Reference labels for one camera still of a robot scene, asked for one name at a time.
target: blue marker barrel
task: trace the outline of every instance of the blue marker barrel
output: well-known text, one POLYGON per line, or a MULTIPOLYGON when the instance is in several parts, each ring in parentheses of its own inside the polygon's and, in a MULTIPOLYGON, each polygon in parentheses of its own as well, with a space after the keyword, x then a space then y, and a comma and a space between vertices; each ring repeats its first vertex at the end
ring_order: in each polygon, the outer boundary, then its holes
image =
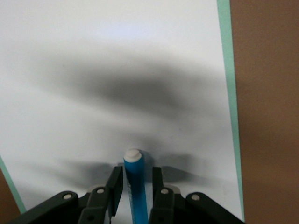
POLYGON ((144 161, 137 149, 130 149, 124 156, 128 193, 133 224, 147 224, 148 211, 144 186, 144 161))

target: screw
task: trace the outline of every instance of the screw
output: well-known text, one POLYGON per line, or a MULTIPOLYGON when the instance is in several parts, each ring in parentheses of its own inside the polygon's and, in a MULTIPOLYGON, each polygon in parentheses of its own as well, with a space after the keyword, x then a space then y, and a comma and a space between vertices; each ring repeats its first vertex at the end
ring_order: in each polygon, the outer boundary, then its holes
POLYGON ((104 189, 103 189, 103 188, 98 189, 98 190, 97 190, 97 193, 98 193, 98 194, 104 193, 104 189))
POLYGON ((191 196, 191 199, 194 200, 194 201, 199 201, 200 197, 198 195, 194 194, 194 195, 191 196))
POLYGON ((161 193, 164 194, 164 195, 167 195, 168 192, 169 192, 169 191, 168 191, 168 189, 166 189, 166 188, 164 188, 164 189, 161 190, 161 193))
POLYGON ((67 194, 67 195, 65 195, 65 196, 64 196, 64 200, 70 199, 71 196, 72 196, 71 194, 67 194))

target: marker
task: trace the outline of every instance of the marker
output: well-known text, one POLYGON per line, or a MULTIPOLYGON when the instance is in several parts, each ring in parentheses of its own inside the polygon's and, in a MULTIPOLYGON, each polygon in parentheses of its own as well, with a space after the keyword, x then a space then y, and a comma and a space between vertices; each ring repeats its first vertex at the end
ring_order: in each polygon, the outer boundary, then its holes
POLYGON ((144 186, 144 161, 137 149, 124 156, 133 224, 148 224, 148 210, 144 186))

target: white paper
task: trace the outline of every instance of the white paper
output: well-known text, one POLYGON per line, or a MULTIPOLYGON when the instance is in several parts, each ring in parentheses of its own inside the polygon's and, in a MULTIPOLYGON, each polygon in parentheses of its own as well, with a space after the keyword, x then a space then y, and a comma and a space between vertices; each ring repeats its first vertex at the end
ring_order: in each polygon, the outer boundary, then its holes
MULTIPOLYGON (((0 57, 0 155, 27 209, 138 148, 242 218, 215 0, 2 1, 0 57)), ((132 222, 125 187, 112 221, 132 222)))

